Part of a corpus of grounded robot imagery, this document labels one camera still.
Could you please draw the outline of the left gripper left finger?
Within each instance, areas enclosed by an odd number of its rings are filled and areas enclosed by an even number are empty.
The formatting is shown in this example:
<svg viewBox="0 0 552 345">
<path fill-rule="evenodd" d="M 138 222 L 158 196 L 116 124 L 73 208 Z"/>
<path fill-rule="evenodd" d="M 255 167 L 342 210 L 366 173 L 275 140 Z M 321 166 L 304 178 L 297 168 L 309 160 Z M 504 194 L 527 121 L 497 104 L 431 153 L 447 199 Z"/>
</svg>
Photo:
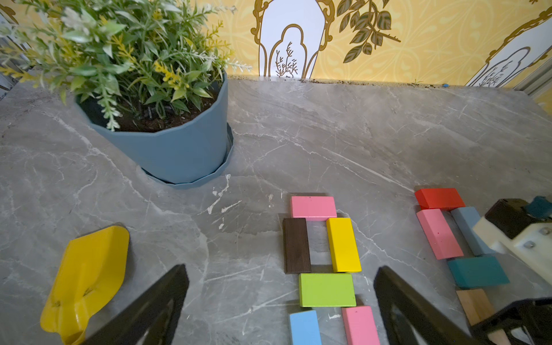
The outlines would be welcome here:
<svg viewBox="0 0 552 345">
<path fill-rule="evenodd" d="M 189 288 L 184 264 L 177 264 L 85 344 L 171 344 Z"/>
</svg>

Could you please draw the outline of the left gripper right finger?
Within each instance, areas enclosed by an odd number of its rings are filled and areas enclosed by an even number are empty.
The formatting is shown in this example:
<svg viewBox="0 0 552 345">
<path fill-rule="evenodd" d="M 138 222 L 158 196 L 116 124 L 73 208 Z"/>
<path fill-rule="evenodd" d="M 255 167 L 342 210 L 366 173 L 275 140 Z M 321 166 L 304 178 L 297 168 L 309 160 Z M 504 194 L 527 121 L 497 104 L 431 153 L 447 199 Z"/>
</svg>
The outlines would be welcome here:
<svg viewBox="0 0 552 345">
<path fill-rule="evenodd" d="M 478 344 L 388 266 L 380 267 L 374 289 L 390 344 Z"/>
</svg>

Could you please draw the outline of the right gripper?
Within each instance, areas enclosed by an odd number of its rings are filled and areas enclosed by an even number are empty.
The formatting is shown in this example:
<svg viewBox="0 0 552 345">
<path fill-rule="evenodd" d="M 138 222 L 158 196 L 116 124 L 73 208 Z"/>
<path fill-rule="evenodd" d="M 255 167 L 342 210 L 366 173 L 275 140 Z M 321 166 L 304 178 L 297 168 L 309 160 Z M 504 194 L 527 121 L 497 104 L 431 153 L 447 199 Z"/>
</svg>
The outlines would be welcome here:
<svg viewBox="0 0 552 345">
<path fill-rule="evenodd" d="M 470 334 L 481 341 L 488 334 L 503 330 L 511 344 L 523 344 L 512 335 L 521 328 L 531 344 L 551 344 L 551 298 L 529 298 L 512 302 L 493 316 L 470 326 Z"/>
</svg>

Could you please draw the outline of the pink block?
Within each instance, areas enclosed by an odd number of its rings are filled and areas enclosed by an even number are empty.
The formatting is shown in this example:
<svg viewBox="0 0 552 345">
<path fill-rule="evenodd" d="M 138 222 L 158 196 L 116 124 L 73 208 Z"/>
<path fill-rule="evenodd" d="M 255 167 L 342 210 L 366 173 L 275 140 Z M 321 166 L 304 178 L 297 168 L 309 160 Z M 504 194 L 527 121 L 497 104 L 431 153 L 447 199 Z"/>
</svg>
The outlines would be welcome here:
<svg viewBox="0 0 552 345">
<path fill-rule="evenodd" d="M 380 345 L 370 306 L 342 308 L 348 345 Z"/>
<path fill-rule="evenodd" d="M 437 260 L 464 256 L 441 210 L 425 209 L 417 212 L 416 216 Z"/>
<path fill-rule="evenodd" d="M 336 204 L 331 196 L 299 196 L 291 197 L 291 214 L 293 218 L 307 221 L 327 221 L 336 218 Z"/>
</svg>

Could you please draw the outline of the wooden block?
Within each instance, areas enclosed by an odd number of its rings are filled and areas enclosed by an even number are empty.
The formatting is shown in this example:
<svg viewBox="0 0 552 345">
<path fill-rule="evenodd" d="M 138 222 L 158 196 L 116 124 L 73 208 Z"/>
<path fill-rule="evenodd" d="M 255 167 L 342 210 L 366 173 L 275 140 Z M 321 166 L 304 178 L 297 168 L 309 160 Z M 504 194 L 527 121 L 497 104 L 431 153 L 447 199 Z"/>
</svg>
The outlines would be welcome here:
<svg viewBox="0 0 552 345">
<path fill-rule="evenodd" d="M 470 326 L 474 326 L 495 314 L 494 307 L 483 289 L 457 290 L 457 296 Z M 493 344 L 510 345 L 510 340 L 503 330 L 489 333 L 487 338 Z"/>
</svg>

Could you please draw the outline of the teal block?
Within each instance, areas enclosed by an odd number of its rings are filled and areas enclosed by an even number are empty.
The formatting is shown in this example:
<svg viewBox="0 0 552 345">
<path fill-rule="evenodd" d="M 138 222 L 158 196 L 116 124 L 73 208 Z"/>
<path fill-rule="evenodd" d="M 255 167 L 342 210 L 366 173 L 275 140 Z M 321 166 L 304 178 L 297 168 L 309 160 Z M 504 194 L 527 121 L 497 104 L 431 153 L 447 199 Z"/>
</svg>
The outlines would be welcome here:
<svg viewBox="0 0 552 345">
<path fill-rule="evenodd" d="M 510 280 L 496 257 L 472 257 L 447 262 L 457 284 L 464 290 L 509 284 Z"/>
</svg>

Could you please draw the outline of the yellow block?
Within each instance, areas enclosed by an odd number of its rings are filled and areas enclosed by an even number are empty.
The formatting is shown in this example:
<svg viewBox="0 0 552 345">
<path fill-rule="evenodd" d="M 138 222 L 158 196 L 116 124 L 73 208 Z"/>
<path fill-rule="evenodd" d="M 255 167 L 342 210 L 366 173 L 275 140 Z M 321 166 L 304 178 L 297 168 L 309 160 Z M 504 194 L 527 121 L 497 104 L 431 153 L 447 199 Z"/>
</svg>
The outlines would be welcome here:
<svg viewBox="0 0 552 345">
<path fill-rule="evenodd" d="M 360 273 L 361 260 L 358 253 L 352 220 L 329 218 L 326 221 L 329 247 L 335 273 Z"/>
</svg>

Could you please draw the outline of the green block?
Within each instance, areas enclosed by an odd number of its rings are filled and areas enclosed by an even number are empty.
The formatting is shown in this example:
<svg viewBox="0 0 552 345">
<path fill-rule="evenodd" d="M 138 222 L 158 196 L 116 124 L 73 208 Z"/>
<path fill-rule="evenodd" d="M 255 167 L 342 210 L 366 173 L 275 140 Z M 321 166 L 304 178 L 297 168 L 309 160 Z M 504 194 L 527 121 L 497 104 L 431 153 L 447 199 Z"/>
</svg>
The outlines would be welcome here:
<svg viewBox="0 0 552 345">
<path fill-rule="evenodd" d="M 355 307 L 354 281 L 350 273 L 301 273 L 299 303 L 303 308 Z"/>
</svg>

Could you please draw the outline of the light blue block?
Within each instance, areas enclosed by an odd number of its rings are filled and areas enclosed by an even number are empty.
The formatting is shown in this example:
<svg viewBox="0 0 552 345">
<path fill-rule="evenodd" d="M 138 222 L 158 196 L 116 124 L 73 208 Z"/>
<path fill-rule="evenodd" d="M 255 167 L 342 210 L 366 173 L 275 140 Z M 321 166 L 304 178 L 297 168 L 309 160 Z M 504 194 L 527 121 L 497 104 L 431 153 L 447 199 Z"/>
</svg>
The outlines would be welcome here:
<svg viewBox="0 0 552 345">
<path fill-rule="evenodd" d="M 315 310 L 292 313 L 289 319 L 292 345 L 322 345 Z"/>
<path fill-rule="evenodd" d="M 451 211 L 451 215 L 475 256 L 495 254 L 495 251 L 489 248 L 474 232 L 474 226 L 481 219 L 476 208 L 472 206 L 456 208 Z"/>
</svg>

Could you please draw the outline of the red block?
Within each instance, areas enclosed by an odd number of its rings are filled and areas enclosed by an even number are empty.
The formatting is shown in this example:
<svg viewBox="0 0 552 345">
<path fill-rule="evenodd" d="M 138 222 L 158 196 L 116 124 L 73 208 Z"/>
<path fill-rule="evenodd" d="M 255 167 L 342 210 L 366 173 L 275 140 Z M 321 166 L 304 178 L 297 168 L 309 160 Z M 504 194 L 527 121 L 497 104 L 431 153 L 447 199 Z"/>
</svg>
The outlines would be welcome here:
<svg viewBox="0 0 552 345">
<path fill-rule="evenodd" d="M 451 211 L 466 206 L 455 188 L 422 188 L 415 192 L 415 197 L 422 210 Z"/>
</svg>

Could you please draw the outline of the dark brown block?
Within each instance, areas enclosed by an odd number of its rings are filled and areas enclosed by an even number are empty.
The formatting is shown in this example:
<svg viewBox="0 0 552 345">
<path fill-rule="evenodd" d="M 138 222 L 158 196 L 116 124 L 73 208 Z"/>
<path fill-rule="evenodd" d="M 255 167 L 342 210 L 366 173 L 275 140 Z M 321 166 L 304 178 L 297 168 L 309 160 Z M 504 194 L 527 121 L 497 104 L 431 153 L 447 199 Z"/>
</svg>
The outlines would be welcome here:
<svg viewBox="0 0 552 345">
<path fill-rule="evenodd" d="M 306 219 L 283 219 L 283 241 L 285 273 L 311 273 L 312 267 Z"/>
</svg>

